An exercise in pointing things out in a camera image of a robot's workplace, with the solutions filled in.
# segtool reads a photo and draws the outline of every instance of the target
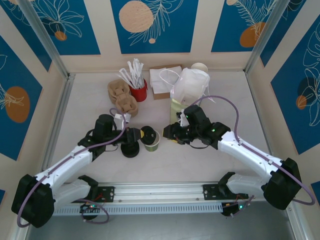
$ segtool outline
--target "green paper cup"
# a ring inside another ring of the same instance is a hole
[[[149,152],[154,152],[155,150],[157,150],[158,146],[159,146],[159,142],[160,142],[160,134],[159,134],[159,132],[157,132],[156,130],[154,130],[154,131],[156,133],[156,136],[155,136],[155,140],[154,140],[153,144],[144,145],[145,149],[147,149]]]

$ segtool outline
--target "white table surface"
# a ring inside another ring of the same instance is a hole
[[[239,136],[266,152],[266,140],[244,72],[210,71],[209,75],[210,94],[230,99],[239,109]],[[145,72],[144,77],[148,81],[149,72]],[[78,73],[75,76],[51,165],[73,150],[78,141],[94,128],[99,115],[108,114],[114,107],[107,86],[116,79],[118,77],[112,72]],[[212,122],[222,122],[234,129],[236,113],[227,102],[217,99],[213,103],[205,99],[200,106]],[[150,87],[147,99],[140,102],[138,108],[138,115],[131,119],[130,127],[151,126],[162,133],[169,124],[170,99],[154,100]],[[105,152],[70,181],[84,174],[100,183],[218,181],[227,172],[256,175],[239,160],[212,147],[193,149],[163,137],[155,152],[148,152],[140,141],[139,144],[138,156],[124,157],[120,147],[115,152]],[[193,145],[202,146],[199,141],[194,141]]]

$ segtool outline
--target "cup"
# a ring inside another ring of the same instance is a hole
[[[147,82],[144,80],[144,87],[140,89],[134,89],[131,86],[129,86],[131,95],[135,98],[135,100],[139,102],[143,102],[147,98]]]
[[[147,149],[149,152],[154,152],[155,150],[158,149],[158,146],[159,146],[159,142],[160,142],[160,134],[158,131],[154,130],[155,131],[155,140],[153,142],[153,144],[151,145],[144,145],[145,149]]]
[[[208,67],[201,62],[194,63],[191,66],[191,69],[198,69],[198,70],[204,71],[205,73],[208,73]]]

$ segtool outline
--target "red cup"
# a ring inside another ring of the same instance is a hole
[[[132,87],[130,87],[130,91],[131,91],[131,95],[135,98],[135,100],[137,102],[143,102],[144,100],[146,100],[147,98],[147,82],[146,80],[144,80],[144,87],[140,88],[140,89],[134,89]]]

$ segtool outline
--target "paper cup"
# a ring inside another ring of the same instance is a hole
[[[156,133],[155,140],[152,145],[144,145],[145,149],[147,149],[149,152],[154,152],[158,149],[159,142],[160,142],[160,134],[158,131],[154,130]]]
[[[191,66],[191,69],[198,69],[198,70],[204,71],[205,73],[208,73],[208,67],[201,62],[197,62],[193,64]]]

